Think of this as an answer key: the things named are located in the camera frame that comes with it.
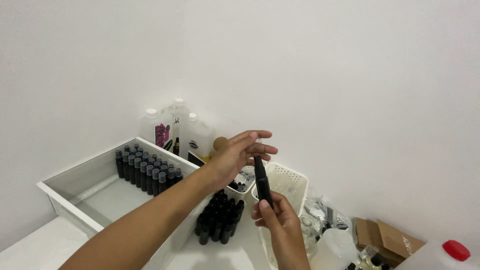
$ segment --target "white bottle cap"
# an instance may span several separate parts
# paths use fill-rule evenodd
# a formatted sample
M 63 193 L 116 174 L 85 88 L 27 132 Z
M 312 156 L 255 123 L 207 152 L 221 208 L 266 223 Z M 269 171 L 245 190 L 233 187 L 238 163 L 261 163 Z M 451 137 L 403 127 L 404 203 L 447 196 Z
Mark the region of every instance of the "white bottle cap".
M 188 119 L 190 121 L 197 121 L 197 114 L 196 113 L 191 112 L 188 116 L 189 116 Z
M 183 101 L 183 98 L 176 98 L 174 103 L 176 106 L 185 106 L 185 101 Z
M 156 118 L 156 110 L 155 109 L 147 109 L 146 111 L 147 118 Z

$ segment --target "hand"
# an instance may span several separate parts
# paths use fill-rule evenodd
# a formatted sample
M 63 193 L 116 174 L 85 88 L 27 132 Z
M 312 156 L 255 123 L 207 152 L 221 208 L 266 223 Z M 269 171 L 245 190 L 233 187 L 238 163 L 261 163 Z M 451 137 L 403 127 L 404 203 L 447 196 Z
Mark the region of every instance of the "hand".
M 255 144 L 257 138 L 270 138 L 272 133 L 263 130 L 249 130 L 227 141 L 217 154 L 203 167 L 212 176 L 212 192 L 225 188 L 246 165 L 253 165 L 254 156 L 269 161 L 268 154 L 276 154 L 278 149 L 264 144 Z
M 285 196 L 271 191 L 273 210 L 266 200 L 253 206 L 252 219 L 258 227 L 266 227 L 272 235 L 272 248 L 278 270 L 310 270 L 303 243 L 300 219 Z

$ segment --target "cardboard box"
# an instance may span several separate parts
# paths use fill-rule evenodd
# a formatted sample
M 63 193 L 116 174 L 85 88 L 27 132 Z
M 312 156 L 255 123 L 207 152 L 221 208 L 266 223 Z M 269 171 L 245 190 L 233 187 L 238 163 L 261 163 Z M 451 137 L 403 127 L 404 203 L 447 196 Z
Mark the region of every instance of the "cardboard box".
M 425 242 L 410 236 L 381 220 L 377 222 L 355 218 L 358 247 L 363 249 L 367 245 L 377 247 L 391 267 L 396 267 Z

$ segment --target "pink label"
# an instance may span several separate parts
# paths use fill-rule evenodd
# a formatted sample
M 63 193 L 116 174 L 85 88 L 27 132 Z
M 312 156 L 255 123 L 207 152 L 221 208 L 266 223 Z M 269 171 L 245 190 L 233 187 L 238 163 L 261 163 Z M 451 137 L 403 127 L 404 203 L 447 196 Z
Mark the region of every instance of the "pink label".
M 155 145 L 163 148 L 165 143 L 168 141 L 168 132 L 170 130 L 170 125 L 165 127 L 163 124 L 160 124 L 155 127 Z

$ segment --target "red bottle cap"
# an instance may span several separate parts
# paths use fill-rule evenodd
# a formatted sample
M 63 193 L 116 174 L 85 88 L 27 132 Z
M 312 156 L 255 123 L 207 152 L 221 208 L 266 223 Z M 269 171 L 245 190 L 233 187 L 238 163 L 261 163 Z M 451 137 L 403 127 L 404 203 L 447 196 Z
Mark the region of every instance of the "red bottle cap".
M 470 251 L 464 245 L 455 240 L 448 240 L 442 245 L 442 247 L 448 255 L 458 261 L 465 261 L 470 257 Z

